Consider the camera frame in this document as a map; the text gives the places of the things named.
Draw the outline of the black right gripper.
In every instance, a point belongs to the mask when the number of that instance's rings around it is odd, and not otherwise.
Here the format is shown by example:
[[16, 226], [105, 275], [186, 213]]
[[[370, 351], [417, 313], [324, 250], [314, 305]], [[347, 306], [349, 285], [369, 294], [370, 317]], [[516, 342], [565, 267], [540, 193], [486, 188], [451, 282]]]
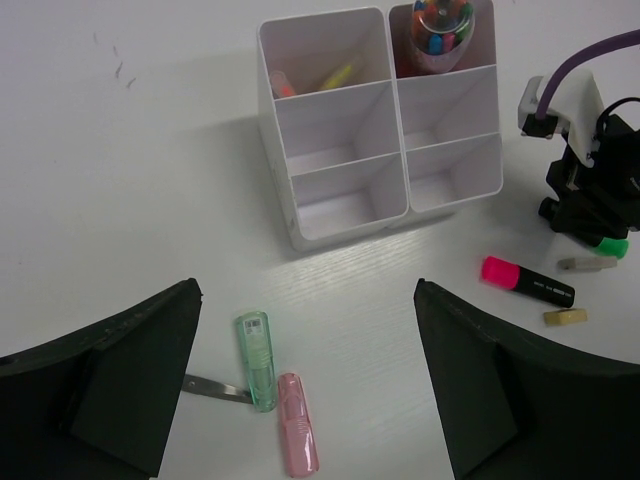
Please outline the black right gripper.
[[567, 147], [546, 176], [555, 198], [538, 214], [552, 231], [579, 240], [622, 240], [639, 230], [639, 132], [610, 114], [596, 128], [594, 165], [584, 166]]

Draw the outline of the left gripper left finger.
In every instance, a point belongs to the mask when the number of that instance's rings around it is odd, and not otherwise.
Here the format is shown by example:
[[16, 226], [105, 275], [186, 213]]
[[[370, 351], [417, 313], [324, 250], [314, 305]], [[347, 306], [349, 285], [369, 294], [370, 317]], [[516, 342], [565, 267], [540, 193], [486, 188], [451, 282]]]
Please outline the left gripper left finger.
[[158, 476], [202, 306], [187, 279], [1, 359], [4, 479]]

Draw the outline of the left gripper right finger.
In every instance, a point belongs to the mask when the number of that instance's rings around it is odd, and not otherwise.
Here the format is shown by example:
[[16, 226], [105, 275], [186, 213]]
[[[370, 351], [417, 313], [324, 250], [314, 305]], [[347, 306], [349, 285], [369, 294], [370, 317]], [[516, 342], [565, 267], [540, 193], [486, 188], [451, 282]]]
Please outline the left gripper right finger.
[[635, 479], [639, 368], [483, 312], [434, 282], [414, 292], [458, 479]]

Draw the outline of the green black highlighter marker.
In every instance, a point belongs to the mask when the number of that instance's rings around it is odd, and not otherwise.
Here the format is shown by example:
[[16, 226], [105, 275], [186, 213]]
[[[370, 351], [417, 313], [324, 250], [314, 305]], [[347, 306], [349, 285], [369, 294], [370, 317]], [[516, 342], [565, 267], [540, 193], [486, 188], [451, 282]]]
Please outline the green black highlighter marker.
[[613, 239], [603, 237], [602, 240], [594, 247], [594, 251], [601, 256], [615, 257], [621, 260], [625, 257], [629, 249], [629, 241], [627, 239]]

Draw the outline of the pink black highlighter marker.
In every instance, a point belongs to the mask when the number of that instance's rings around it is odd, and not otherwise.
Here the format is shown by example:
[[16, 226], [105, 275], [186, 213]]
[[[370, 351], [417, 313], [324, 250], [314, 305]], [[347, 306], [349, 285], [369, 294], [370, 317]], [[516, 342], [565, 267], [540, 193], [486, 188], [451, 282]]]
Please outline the pink black highlighter marker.
[[485, 283], [557, 307], [569, 309], [575, 302], [573, 287], [494, 256], [483, 260], [480, 276]]

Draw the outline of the clear bottle of coloured pins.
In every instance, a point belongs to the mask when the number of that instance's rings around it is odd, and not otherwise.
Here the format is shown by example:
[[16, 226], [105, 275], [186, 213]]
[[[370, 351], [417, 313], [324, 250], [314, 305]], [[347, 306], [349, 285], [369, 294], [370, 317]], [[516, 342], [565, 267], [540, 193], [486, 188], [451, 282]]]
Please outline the clear bottle of coloured pins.
[[409, 33], [411, 60], [421, 73], [451, 71], [465, 53], [475, 29], [470, 1], [415, 1]]

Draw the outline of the orange highlighter pen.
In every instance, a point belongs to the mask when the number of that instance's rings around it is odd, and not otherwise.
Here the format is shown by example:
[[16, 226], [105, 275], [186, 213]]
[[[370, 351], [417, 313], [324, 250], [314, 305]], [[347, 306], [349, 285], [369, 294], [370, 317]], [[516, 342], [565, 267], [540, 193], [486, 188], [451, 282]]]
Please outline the orange highlighter pen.
[[276, 99], [296, 96], [296, 91], [284, 72], [272, 71], [269, 75], [269, 80]]

